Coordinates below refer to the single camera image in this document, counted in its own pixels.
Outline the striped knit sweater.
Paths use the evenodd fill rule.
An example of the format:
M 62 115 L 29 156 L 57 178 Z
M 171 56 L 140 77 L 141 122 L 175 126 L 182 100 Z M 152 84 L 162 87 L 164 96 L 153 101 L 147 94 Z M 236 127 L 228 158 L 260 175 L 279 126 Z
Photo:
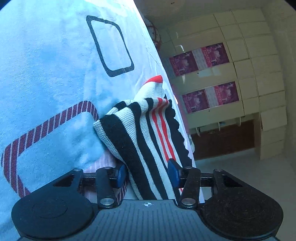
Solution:
M 147 80 L 134 99 L 117 103 L 94 123 L 99 139 L 128 170 L 140 200 L 180 198 L 168 175 L 168 162 L 191 167 L 192 159 L 179 131 L 172 100 L 167 99 L 161 75 Z

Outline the brown wooden door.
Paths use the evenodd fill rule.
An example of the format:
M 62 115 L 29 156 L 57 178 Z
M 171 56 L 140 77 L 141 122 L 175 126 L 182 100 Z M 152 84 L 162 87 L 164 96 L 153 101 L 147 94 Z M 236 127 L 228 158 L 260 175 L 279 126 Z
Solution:
M 240 126 L 230 125 L 192 135 L 195 160 L 228 155 L 255 147 L 254 122 L 248 120 Z

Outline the lower right pink poster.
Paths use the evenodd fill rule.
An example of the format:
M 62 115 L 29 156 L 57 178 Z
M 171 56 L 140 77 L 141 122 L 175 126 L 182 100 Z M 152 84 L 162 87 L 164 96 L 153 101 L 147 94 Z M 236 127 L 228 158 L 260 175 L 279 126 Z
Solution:
M 182 95 L 187 113 L 194 113 L 209 108 L 208 99 L 204 89 Z

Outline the pink poster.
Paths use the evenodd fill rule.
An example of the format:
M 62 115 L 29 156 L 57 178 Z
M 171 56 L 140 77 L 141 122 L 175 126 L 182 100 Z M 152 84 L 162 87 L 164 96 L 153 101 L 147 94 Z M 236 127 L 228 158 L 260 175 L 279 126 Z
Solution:
M 194 113 L 209 108 L 208 99 L 204 89 L 182 95 L 187 113 Z
M 239 95 L 237 92 L 236 83 L 228 82 L 214 86 L 215 97 L 218 101 L 218 105 L 229 104 L 239 101 Z
M 202 47 L 201 51 L 208 68 L 229 63 L 229 58 L 223 43 Z
M 169 61 L 175 76 L 181 76 L 199 70 L 192 51 L 170 57 Z

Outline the upper right pink poster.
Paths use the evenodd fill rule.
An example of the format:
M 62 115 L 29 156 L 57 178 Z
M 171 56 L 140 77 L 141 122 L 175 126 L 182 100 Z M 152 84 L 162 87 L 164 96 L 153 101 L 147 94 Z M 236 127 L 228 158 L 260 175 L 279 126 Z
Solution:
M 228 82 L 214 86 L 215 97 L 218 101 L 218 105 L 229 104 L 239 101 L 239 95 L 237 92 L 236 83 Z

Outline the patterned light blue bedsheet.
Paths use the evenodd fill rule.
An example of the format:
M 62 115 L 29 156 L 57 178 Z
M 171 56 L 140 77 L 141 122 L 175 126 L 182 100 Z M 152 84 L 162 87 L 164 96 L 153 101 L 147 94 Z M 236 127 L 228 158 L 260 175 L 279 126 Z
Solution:
M 149 112 L 163 160 L 193 165 L 170 85 L 134 1 L 8 1 L 1 9 L 1 240 L 21 198 L 115 159 L 93 124 L 117 103 Z

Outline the lower left pink poster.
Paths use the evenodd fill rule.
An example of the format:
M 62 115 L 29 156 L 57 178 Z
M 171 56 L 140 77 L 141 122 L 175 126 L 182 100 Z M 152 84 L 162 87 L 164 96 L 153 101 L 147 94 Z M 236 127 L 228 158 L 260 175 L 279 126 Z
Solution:
M 181 76 L 199 70 L 192 51 L 170 57 L 169 61 L 175 76 Z

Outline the upper left pink poster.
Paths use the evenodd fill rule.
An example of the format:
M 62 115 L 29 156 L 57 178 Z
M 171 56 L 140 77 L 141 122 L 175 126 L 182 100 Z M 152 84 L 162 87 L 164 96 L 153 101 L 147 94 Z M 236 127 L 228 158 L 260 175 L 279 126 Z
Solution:
M 201 51 L 208 68 L 229 63 L 229 58 L 223 43 L 202 47 Z

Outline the far patterned pillow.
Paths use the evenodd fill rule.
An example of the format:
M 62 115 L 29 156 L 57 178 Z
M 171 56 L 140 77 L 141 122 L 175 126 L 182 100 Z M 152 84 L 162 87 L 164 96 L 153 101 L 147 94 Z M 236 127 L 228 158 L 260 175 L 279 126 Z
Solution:
M 158 32 L 158 29 L 150 20 L 145 19 L 144 22 L 145 22 L 146 28 L 149 32 L 149 35 L 155 45 L 155 48 L 157 49 L 157 51 L 159 51 L 161 44 L 162 44 L 162 40 L 161 40 L 161 36 Z

